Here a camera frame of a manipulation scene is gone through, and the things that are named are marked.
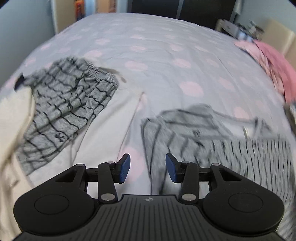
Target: beige headboard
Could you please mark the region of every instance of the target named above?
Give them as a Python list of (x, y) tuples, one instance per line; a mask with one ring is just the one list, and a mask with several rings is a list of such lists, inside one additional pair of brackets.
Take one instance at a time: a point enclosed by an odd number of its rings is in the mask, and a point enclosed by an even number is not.
[(292, 30), (270, 19), (264, 29), (262, 41), (285, 55), (289, 63), (296, 69), (296, 34)]

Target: dark wardrobe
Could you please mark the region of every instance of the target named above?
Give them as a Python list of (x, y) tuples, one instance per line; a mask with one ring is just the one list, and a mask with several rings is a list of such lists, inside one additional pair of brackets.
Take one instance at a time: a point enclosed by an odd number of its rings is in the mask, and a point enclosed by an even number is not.
[(230, 20), (235, 0), (129, 0), (128, 11), (145, 13), (214, 29), (218, 19)]

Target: pink cloth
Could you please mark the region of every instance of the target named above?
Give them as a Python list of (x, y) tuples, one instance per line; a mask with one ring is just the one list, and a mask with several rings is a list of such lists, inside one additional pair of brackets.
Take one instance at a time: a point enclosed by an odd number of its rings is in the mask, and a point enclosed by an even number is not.
[(272, 79), (275, 89), (285, 96), (287, 103), (296, 100), (296, 71), (272, 46), (255, 40), (235, 42), (235, 45), (247, 51)]

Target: bed sheet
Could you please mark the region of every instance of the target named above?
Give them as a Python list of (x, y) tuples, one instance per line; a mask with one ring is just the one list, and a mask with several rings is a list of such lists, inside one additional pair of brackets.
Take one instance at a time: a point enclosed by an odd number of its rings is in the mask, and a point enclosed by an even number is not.
[[(162, 110), (205, 103), (237, 118), (261, 117), (275, 132), (288, 138), (295, 156), (296, 144), (283, 111), (283, 98), (260, 66), (233, 42), (233, 38), (222, 33), (176, 19), (131, 13), (96, 14), (36, 48), (7, 81), (0, 96), (12, 90), (21, 72), (28, 75), (69, 55), (99, 61), (144, 90), (119, 154), (119, 157), (123, 153), (131, 155), (127, 180), (116, 186), (119, 196), (150, 194), (140, 125), (142, 119)], [(92, 159), (83, 158), (82, 142), (74, 163), (53, 160), (43, 167), (49, 176), (40, 179), (33, 173), (30, 176), (33, 183), (37, 185), (72, 164), (98, 166), (96, 145), (93, 143)], [(96, 197), (96, 192), (95, 184), (91, 183), (88, 193)]]

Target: pink garment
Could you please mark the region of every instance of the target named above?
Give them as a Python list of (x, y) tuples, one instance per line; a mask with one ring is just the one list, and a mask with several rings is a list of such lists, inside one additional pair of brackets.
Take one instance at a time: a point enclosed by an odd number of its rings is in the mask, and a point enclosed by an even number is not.
[(235, 45), (247, 51), (261, 65), (287, 103), (296, 100), (296, 71), (281, 53), (257, 40), (255, 43), (239, 41)]

